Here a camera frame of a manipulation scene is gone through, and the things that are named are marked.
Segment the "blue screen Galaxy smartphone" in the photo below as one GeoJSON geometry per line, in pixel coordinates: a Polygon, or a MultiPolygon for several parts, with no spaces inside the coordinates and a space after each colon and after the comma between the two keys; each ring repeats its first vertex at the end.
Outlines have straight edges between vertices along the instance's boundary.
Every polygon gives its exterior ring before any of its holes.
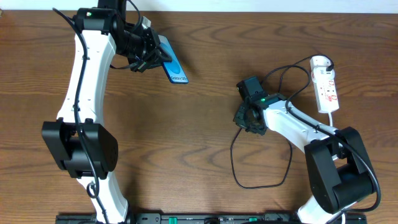
{"type": "Polygon", "coordinates": [[[188,84],[189,80],[178,61],[178,58],[166,36],[159,35],[160,46],[171,56],[171,62],[162,64],[165,73],[172,84],[188,84]]]}

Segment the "white power strip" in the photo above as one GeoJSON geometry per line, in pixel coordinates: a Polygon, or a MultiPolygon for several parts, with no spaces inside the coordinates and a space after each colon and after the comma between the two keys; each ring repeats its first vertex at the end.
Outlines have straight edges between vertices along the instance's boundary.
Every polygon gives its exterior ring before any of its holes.
{"type": "Polygon", "coordinates": [[[312,70],[312,82],[319,113],[332,113],[339,109],[335,85],[335,71],[327,71],[326,67],[315,67],[312,70]]]}

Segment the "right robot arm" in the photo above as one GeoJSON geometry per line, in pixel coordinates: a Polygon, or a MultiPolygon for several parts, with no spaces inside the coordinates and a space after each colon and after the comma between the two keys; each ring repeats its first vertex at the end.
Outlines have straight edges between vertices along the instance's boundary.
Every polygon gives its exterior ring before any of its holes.
{"type": "Polygon", "coordinates": [[[319,123],[279,93],[267,94],[257,77],[237,85],[243,100],[234,116],[249,133],[274,131],[305,154],[312,196],[296,212],[299,223],[347,222],[347,213],[375,210],[381,188],[357,130],[319,123]]]}

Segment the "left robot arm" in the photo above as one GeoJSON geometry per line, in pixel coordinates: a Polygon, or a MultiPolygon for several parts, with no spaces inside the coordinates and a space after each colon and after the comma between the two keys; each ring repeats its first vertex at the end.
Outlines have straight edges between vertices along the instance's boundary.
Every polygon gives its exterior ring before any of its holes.
{"type": "Polygon", "coordinates": [[[75,33],[71,79],[56,120],[42,126],[58,168],[84,186],[91,199],[93,223],[134,222],[114,172],[118,142],[104,126],[104,93],[114,56],[125,57],[132,72],[162,67],[171,83],[188,83],[169,40],[145,16],[129,23],[128,5],[128,0],[101,0],[66,19],[75,33]]]}

